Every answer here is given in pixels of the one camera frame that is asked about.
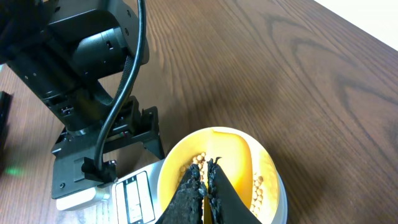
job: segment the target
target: black metal bracket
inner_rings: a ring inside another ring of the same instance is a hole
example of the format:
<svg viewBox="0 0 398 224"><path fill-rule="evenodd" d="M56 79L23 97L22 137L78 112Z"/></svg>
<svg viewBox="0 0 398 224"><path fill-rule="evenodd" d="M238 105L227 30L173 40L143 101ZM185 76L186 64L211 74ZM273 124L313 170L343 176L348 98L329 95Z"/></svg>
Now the black metal bracket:
<svg viewBox="0 0 398 224"><path fill-rule="evenodd" d="M138 110L139 103L134 96L123 106L112 131L104 145L103 153L141 142L159 159L164 159L164 151L159 134L157 108ZM88 131L72 136L65 129L52 148L55 155L52 181L52 198L61 198L81 190L107 184L116 179L116 164L104 162L104 171L98 173L93 165L94 148L99 130Z"/></svg>

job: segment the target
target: black device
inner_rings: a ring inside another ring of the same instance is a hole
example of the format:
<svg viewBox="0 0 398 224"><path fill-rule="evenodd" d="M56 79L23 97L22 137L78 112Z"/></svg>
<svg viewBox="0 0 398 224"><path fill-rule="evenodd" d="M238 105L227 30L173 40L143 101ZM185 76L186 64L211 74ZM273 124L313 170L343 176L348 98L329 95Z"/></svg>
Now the black device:
<svg viewBox="0 0 398 224"><path fill-rule="evenodd" d="M11 96L8 93L0 91L0 136L6 125L10 100Z"/></svg>
<svg viewBox="0 0 398 224"><path fill-rule="evenodd" d="M139 111L130 95L149 59L145 5L139 17L122 0L6 0L0 7L0 64L16 75L65 125L52 153L52 198L116 180L103 153L142 142L164 152L157 108ZM99 78L123 71L115 98Z"/></svg>

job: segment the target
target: bean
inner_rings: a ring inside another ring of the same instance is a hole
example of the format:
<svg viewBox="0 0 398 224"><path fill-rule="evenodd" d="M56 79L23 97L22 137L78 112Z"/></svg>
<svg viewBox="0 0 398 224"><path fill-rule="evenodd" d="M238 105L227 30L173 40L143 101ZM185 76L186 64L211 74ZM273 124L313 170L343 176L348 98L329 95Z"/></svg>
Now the bean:
<svg viewBox="0 0 398 224"><path fill-rule="evenodd" d="M254 206L256 207L261 207L261 202L256 200L256 202L254 202Z"/></svg>
<svg viewBox="0 0 398 224"><path fill-rule="evenodd" d="M255 207L253 212L254 212L255 215L257 215L260 212L260 208Z"/></svg>

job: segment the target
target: yellow container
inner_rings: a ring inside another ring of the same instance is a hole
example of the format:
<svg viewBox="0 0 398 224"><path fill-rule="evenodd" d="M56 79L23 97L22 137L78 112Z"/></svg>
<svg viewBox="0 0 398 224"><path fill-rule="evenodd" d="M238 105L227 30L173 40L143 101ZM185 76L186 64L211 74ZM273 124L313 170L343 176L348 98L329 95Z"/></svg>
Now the yellow container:
<svg viewBox="0 0 398 224"><path fill-rule="evenodd" d="M251 204L253 173L257 172L264 178L264 184L260 187L264 199L258 219L261 223L271 223L279 202L279 181L274 163L254 138L233 128L214 127L196 131L170 151L160 171L157 188L162 211L176 191L179 168L202 152L214 159L222 157L218 164L247 208ZM209 213L205 206L205 223L211 222Z"/></svg>

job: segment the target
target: brown table surface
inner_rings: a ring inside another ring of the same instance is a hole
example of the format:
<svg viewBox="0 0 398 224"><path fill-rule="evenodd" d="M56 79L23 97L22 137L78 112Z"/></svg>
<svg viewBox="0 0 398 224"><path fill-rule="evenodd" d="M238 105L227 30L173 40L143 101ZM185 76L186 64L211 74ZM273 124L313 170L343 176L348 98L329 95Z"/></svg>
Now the brown table surface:
<svg viewBox="0 0 398 224"><path fill-rule="evenodd" d="M201 128L240 129L273 158L290 223L398 222L398 52L312 0L148 0L147 20L133 94L158 107L165 151ZM119 78L101 82L114 94ZM57 211L62 124L7 67L0 90L14 96L0 223L109 223L107 203ZM157 160L120 152L107 156L119 175Z"/></svg>

